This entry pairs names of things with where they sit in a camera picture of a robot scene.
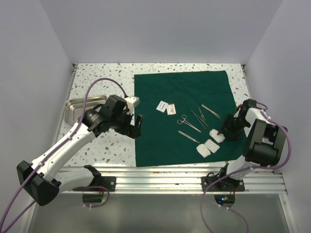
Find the white gauze pad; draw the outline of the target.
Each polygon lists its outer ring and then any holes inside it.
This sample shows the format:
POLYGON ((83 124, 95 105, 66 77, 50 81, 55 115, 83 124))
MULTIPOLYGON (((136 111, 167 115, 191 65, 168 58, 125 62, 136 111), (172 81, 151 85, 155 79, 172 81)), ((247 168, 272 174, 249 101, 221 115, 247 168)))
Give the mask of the white gauze pad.
POLYGON ((222 133, 219 133, 216 129, 212 129, 209 132, 209 135, 217 142, 222 143, 225 140, 225 136, 222 133))
POLYGON ((198 151, 198 153, 203 157, 203 158, 206 158, 208 156, 211 155, 211 152, 208 148, 205 147, 204 144, 199 144, 197 147, 196 147, 196 150, 198 151))
POLYGON ((212 153, 216 153, 219 150, 219 148, 220 148, 220 146, 218 144, 216 144, 215 142, 213 142, 211 139, 208 139, 204 143, 204 145, 212 153))

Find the short steel tweezers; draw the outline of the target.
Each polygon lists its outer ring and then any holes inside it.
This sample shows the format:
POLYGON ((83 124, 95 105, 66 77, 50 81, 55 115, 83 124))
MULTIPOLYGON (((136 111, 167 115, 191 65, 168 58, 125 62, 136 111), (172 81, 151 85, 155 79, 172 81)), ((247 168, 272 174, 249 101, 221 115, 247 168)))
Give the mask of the short steel tweezers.
POLYGON ((202 120, 205 122, 206 119, 205 119, 205 116, 204 116, 202 110, 200 109, 200 107, 198 107, 198 109, 199 109, 199 112, 200 112, 200 115, 201 115, 202 120))

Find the white suture packet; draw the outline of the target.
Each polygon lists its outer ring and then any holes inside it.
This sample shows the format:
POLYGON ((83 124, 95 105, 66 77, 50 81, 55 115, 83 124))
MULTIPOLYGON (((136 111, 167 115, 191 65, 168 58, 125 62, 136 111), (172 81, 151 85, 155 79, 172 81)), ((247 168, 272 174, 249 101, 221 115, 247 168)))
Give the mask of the white suture packet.
POLYGON ((164 113, 167 109, 167 106, 168 106, 168 103, 161 100, 158 106, 156 107, 156 110, 164 113))

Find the long steel tweezers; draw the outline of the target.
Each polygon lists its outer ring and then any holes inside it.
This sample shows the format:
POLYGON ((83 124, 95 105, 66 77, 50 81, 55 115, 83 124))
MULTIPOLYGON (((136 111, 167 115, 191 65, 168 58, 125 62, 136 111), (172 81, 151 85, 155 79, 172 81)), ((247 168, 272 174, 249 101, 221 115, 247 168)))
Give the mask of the long steel tweezers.
POLYGON ((199 121, 199 123, 203 126, 204 129, 208 127, 208 125, 204 122, 204 120, 200 118, 193 110, 191 110, 191 112, 193 113, 195 118, 199 121))

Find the clear suture packet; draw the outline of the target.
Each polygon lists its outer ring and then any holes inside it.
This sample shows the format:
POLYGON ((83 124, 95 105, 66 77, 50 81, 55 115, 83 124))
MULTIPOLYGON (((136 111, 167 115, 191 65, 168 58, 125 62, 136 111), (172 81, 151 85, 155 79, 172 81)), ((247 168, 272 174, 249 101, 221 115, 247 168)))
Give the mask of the clear suture packet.
POLYGON ((167 115, 175 115, 176 114, 176 108, 174 104, 169 104, 167 106, 167 115))

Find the stainless steel tray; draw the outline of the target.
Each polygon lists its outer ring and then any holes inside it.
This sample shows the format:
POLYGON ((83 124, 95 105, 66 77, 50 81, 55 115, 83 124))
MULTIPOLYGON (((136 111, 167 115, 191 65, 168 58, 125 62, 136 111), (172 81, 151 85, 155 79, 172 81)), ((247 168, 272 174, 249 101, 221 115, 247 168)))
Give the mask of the stainless steel tray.
MULTIPOLYGON (((78 120, 82 114, 82 108, 84 104, 84 98, 68 100, 65 105, 65 122, 71 126, 78 120)), ((91 109, 98 104, 104 104, 107 100, 107 96, 98 95, 88 97, 86 100, 85 110, 91 109)))

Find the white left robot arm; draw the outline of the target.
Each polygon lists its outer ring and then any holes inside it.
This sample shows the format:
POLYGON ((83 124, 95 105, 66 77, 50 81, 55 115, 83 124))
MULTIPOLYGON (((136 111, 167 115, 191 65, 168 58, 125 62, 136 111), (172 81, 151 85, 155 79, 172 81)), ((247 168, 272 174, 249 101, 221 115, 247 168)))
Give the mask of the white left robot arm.
POLYGON ((131 123, 138 105, 138 97, 111 95, 105 103, 86 110, 71 130, 48 151, 30 163, 22 161, 18 164, 17 174, 24 190, 37 204, 44 206, 64 191, 101 188, 103 178, 91 165, 64 174, 59 171, 82 147, 109 130, 132 139, 140 137, 143 116, 138 115, 135 123, 131 123))

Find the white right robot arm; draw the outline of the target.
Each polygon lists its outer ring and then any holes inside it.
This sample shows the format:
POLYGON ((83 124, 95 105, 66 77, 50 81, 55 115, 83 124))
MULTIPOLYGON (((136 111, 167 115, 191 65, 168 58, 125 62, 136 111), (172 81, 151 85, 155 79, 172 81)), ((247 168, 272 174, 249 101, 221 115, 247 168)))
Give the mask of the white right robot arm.
POLYGON ((221 168, 216 186, 229 191, 241 185, 243 178, 252 170, 276 166, 281 158, 286 140, 286 128, 272 123, 266 115, 267 106, 258 107, 256 100, 245 100, 236 114, 227 114, 218 134, 225 139, 240 139, 244 129, 249 129, 242 155, 221 168))

